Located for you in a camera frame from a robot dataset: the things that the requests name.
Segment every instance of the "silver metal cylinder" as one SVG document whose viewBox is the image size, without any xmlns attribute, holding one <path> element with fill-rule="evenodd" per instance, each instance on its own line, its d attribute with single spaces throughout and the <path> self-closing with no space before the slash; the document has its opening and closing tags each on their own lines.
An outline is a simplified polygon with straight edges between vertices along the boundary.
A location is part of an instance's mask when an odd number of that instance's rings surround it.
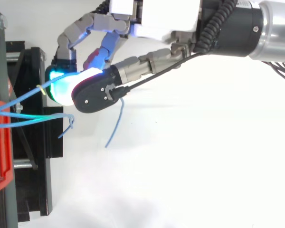
<svg viewBox="0 0 285 228">
<path fill-rule="evenodd" d="M 285 3 L 260 3 L 264 25 L 256 49 L 249 55 L 253 60 L 285 62 Z"/>
<path fill-rule="evenodd" d="M 20 56 L 20 52 L 8 52 L 6 53 L 6 61 L 8 63 L 17 62 Z"/>
<path fill-rule="evenodd" d="M 14 169 L 27 169 L 33 168 L 29 159 L 15 159 L 14 160 Z"/>
</svg>

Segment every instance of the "white background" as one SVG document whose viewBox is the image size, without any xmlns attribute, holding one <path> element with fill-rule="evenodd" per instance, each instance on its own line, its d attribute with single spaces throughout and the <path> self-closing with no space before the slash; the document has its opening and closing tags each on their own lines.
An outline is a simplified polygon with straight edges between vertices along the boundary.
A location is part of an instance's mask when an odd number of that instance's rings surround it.
<svg viewBox="0 0 285 228">
<path fill-rule="evenodd" d="M 0 0 L 6 40 L 54 55 L 58 35 L 100 0 Z M 99 47 L 93 33 L 78 65 Z M 162 48 L 131 38 L 115 62 Z M 76 116 L 51 160 L 53 212 L 24 228 L 285 228 L 285 81 L 249 58 L 200 57 Z"/>
</svg>

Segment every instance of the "coiled black cable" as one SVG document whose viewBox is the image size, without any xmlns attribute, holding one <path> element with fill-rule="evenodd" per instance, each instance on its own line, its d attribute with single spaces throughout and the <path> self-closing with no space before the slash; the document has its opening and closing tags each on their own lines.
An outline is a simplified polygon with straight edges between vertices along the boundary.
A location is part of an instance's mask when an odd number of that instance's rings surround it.
<svg viewBox="0 0 285 228">
<path fill-rule="evenodd" d="M 107 14 L 110 11 L 110 0 L 105 0 L 92 13 Z"/>
<path fill-rule="evenodd" d="M 206 54 L 210 52 L 213 41 L 219 33 L 223 23 L 229 18 L 238 0 L 224 0 L 218 11 L 210 19 L 200 34 L 200 38 L 194 48 L 194 52 Z"/>
</svg>

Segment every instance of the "black cylindrical motor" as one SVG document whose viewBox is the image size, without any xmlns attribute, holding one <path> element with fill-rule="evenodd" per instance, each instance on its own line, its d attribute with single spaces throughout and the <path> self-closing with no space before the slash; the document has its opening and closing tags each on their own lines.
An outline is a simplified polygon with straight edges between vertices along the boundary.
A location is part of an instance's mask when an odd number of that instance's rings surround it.
<svg viewBox="0 0 285 228">
<path fill-rule="evenodd" d="M 200 30 L 218 11 L 222 0 L 204 0 Z M 209 54 L 246 57 L 257 47 L 263 28 L 263 14 L 257 3 L 239 0 L 223 23 Z"/>
</svg>

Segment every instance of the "yellow zip tie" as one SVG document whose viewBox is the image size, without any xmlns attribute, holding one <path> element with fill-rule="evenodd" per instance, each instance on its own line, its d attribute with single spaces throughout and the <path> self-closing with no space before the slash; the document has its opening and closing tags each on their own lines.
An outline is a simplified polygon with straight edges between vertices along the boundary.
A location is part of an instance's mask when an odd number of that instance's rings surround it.
<svg viewBox="0 0 285 228">
<path fill-rule="evenodd" d="M 47 94 L 46 94 L 46 92 L 43 90 L 43 88 L 41 87 L 41 85 L 37 85 L 36 87 L 38 87 L 40 90 L 41 90 L 41 92 L 42 92 L 42 94 L 44 95 L 44 96 L 46 96 Z"/>
</svg>

